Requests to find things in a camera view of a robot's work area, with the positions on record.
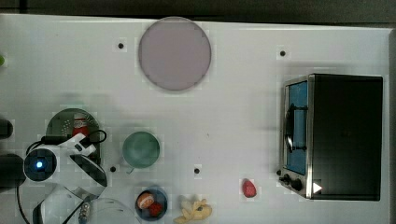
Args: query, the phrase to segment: oven window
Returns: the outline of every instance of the oven window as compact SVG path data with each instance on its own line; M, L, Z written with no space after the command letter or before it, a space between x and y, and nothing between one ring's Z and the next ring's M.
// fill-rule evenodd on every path
M308 107L308 85L300 82L289 85L288 142L286 168L305 175L306 165L306 112Z

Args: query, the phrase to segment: blue bowl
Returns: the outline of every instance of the blue bowl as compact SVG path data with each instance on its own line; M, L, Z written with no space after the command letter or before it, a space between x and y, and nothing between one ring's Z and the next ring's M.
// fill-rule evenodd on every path
M150 193L154 197L154 202L159 203L162 207L163 210L157 217L151 217L149 215L149 210L148 209L140 209L139 206L137 206L137 199L142 195L143 193ZM136 213L139 215L140 218L146 221L157 221L160 220L166 213L166 210L168 209L168 199L166 197L166 193L158 187L150 187L137 196L136 201L134 202L134 209Z

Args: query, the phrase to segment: green bowl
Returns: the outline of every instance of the green bowl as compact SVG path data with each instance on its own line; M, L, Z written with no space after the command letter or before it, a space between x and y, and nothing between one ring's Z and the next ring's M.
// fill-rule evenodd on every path
M123 144L122 156L133 168L144 169L160 156L160 144L151 133L133 133Z
M3 63L4 63L5 61L6 61L6 60L4 59L4 57L0 55L0 66L3 65Z

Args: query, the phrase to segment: white tabletop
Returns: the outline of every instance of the white tabletop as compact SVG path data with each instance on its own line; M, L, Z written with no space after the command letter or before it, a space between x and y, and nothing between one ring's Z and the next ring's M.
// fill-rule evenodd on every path
M101 197L134 208L136 194L159 185L170 199L159 223L181 216L179 195L193 194L213 207L204 223L389 222L389 104L380 202L307 201L281 187L275 174L283 82L314 72L380 75L388 102L389 29L197 22L212 46L209 71L196 88L171 92L150 83L139 67L137 46L153 22L0 15L0 53L7 56L7 67L0 67L0 115L15 128L0 142L2 152L23 157L52 116L78 107L108 133L102 159L109 187ZM127 175L122 143L140 130L155 133L161 157ZM243 178L254 179L259 190L253 201L240 193ZM45 197L44 188L24 184L28 212L39 203L38 192Z

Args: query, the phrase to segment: toaster oven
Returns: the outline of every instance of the toaster oven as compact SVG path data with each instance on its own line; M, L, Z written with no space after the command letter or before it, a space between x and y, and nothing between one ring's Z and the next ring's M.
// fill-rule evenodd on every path
M379 201L382 99L382 77L285 83L279 182L306 199Z

